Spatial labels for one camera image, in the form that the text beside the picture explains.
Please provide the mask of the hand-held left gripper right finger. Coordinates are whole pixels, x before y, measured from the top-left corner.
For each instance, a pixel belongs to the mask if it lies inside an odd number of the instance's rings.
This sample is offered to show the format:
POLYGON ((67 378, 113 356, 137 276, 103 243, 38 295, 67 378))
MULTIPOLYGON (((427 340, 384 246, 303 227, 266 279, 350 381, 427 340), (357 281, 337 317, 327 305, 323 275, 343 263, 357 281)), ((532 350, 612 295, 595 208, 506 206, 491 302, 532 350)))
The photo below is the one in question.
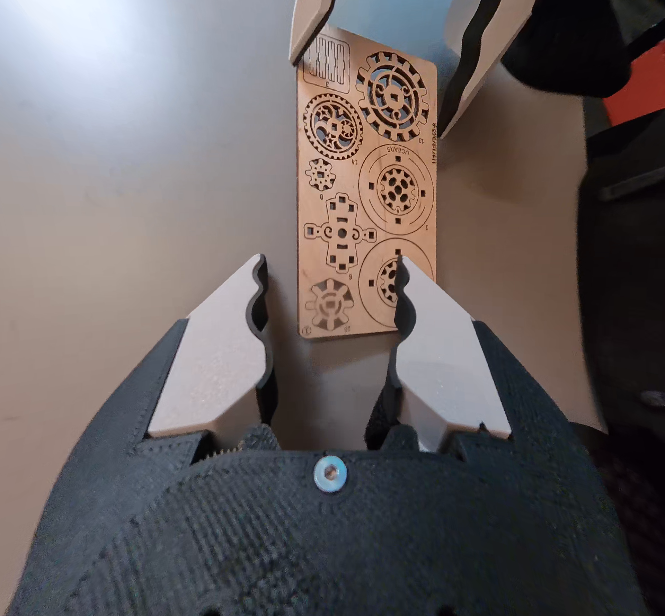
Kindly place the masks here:
POLYGON ((427 453, 442 450, 457 432, 484 429, 509 438, 470 314, 405 256, 398 257, 394 286, 400 340, 388 364, 388 420, 414 429, 419 450, 427 453))

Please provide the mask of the wooden gear parts sheet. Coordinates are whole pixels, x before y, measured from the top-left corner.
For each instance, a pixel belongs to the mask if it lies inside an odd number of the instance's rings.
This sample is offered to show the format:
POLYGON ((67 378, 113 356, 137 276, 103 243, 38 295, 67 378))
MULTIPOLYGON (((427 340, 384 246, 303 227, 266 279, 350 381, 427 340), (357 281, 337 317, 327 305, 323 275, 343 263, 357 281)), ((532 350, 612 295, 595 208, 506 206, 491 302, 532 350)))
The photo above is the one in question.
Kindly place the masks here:
POLYGON ((394 331, 399 257, 436 279, 436 66, 325 26, 296 101, 299 334, 394 331))

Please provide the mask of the red chair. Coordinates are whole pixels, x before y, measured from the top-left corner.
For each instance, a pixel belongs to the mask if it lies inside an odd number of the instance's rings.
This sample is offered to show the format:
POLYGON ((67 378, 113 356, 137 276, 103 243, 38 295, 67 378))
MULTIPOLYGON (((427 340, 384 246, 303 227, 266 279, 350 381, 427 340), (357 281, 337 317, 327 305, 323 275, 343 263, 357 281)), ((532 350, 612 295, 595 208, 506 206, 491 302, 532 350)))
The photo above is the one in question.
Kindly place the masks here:
POLYGON ((603 104, 613 127, 664 108, 664 41, 631 63, 626 86, 603 104))

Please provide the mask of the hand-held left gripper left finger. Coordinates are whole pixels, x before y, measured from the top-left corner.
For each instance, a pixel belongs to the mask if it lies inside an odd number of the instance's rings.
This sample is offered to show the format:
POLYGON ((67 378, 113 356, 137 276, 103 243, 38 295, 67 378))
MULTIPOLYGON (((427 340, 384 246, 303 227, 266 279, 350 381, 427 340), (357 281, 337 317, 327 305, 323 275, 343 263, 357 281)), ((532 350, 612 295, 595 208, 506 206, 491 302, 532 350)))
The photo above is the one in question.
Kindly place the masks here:
POLYGON ((267 324, 267 262, 256 254, 188 316, 147 433, 240 440, 269 423, 277 391, 267 324))

